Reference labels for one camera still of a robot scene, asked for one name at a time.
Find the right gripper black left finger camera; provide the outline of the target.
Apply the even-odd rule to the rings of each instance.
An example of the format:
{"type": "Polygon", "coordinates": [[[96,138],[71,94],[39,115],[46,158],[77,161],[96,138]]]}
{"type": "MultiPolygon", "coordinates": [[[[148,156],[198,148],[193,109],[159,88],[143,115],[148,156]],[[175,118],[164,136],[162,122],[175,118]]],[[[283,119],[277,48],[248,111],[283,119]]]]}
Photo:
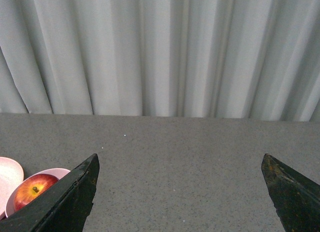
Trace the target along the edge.
{"type": "Polygon", "coordinates": [[[0,222],[1,231],[82,231],[97,190],[100,163],[91,155],[31,203],[0,222]]]}

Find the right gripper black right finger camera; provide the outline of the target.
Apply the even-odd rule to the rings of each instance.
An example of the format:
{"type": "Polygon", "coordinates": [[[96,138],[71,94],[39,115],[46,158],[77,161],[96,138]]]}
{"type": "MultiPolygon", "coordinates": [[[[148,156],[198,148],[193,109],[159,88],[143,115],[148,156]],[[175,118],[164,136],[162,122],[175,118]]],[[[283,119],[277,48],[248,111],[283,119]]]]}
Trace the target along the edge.
{"type": "Polygon", "coordinates": [[[319,231],[320,185],[270,154],[261,171],[285,231],[319,231]]]}

